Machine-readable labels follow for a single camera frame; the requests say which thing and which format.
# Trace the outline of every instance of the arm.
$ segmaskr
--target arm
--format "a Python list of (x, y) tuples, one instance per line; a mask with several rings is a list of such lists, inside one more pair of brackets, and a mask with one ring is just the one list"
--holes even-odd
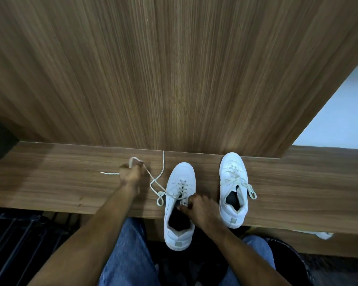
[(214, 200), (194, 194), (189, 197), (189, 204), (192, 205), (190, 209), (181, 205), (180, 210), (215, 242), (242, 285), (290, 285), (250, 246), (228, 230)]
[(139, 191), (141, 165), (119, 170), (120, 187), (43, 265), (29, 286), (96, 285)]

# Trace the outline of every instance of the hand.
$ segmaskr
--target hand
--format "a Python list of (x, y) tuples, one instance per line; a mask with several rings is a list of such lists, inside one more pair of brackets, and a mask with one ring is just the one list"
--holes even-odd
[(227, 229), (221, 220), (219, 206), (214, 200), (195, 193), (188, 198), (188, 205), (188, 208), (180, 205), (179, 210), (185, 213), (195, 226), (202, 229), (209, 237), (214, 232)]
[(143, 163), (135, 162), (132, 168), (128, 164), (119, 167), (121, 186), (131, 190), (135, 195), (139, 194), (139, 183), (143, 173)]

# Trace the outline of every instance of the wooden wall panel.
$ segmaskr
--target wooden wall panel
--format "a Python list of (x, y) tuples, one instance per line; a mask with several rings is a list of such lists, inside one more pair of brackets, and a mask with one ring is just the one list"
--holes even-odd
[(0, 0), (21, 140), (278, 157), (358, 64), (358, 0)]
[[(71, 144), (19, 142), (0, 160), (0, 207), (94, 214), (119, 186), (131, 156), (157, 177), (162, 152)], [(180, 162), (192, 165), (196, 192), (218, 201), (222, 155), (167, 151), (159, 183)], [(281, 159), (243, 157), (257, 199), (248, 198), (246, 226), (358, 234), (358, 149), (291, 146)], [(164, 207), (145, 175), (130, 216), (163, 219)]]

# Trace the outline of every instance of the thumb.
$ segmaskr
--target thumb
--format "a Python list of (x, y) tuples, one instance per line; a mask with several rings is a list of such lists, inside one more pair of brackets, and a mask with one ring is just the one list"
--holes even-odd
[(179, 211), (181, 211), (182, 213), (186, 214), (187, 216), (190, 215), (191, 210), (189, 208), (187, 208), (184, 205), (179, 205), (178, 207)]

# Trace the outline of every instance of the white sneaker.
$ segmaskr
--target white sneaker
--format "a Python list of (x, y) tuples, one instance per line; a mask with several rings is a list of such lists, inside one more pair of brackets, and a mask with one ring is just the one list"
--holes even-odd
[(188, 205), (188, 197), (195, 194), (195, 172), (189, 163), (179, 163), (167, 182), (166, 211), (164, 213), (164, 240), (171, 250), (183, 251), (191, 244), (195, 226), (189, 221), (189, 228), (181, 231), (169, 225), (172, 211), (179, 204)]
[(243, 160), (237, 153), (227, 153), (220, 163), (220, 215), (227, 227), (237, 229), (248, 212), (248, 197), (256, 199), (256, 193), (248, 184), (248, 174)]

